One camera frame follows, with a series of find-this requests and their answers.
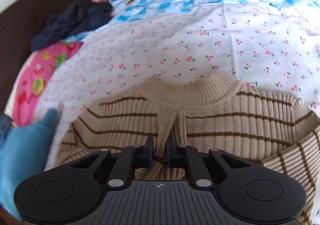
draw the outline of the ribbed knit fabric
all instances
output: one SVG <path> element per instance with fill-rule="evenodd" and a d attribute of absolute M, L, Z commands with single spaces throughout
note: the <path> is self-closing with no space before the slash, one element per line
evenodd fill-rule
<path fill-rule="evenodd" d="M 320 119 L 301 99 L 252 89 L 216 71 L 186 86 L 153 76 L 139 86 L 99 100 L 76 119 L 56 159 L 61 165 L 99 148 L 113 152 L 155 138 L 156 162 L 137 179 L 175 180 L 183 169 L 165 166 L 169 134 L 200 152 L 219 148 L 297 179 L 307 192 L 300 222 L 310 223 L 320 164 Z"/>

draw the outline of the bed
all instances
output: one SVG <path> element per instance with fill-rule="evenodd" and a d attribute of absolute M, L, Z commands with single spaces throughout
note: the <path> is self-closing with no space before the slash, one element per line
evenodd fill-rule
<path fill-rule="evenodd" d="M 86 106 L 153 74 L 187 84 L 221 69 L 252 88 L 302 97 L 320 115 L 319 12 L 320 0 L 135 0 L 86 33 L 42 93 L 33 121 L 49 108 L 60 113 L 46 169 Z"/>

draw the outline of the ribbed collar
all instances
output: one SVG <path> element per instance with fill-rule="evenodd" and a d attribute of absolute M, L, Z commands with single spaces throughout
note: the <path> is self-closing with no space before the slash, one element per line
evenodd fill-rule
<path fill-rule="evenodd" d="M 231 99 L 241 88 L 241 82 L 220 70 L 208 78 L 189 85 L 174 85 L 157 75 L 138 86 L 146 99 L 174 108 L 210 108 Z"/>

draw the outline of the yellow flower print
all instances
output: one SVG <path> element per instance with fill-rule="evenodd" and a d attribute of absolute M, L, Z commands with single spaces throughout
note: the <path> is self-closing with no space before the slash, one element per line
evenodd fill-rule
<path fill-rule="evenodd" d="M 45 59 L 47 61 L 51 58 L 49 55 L 49 52 L 43 52 L 41 56 L 43 59 Z"/>

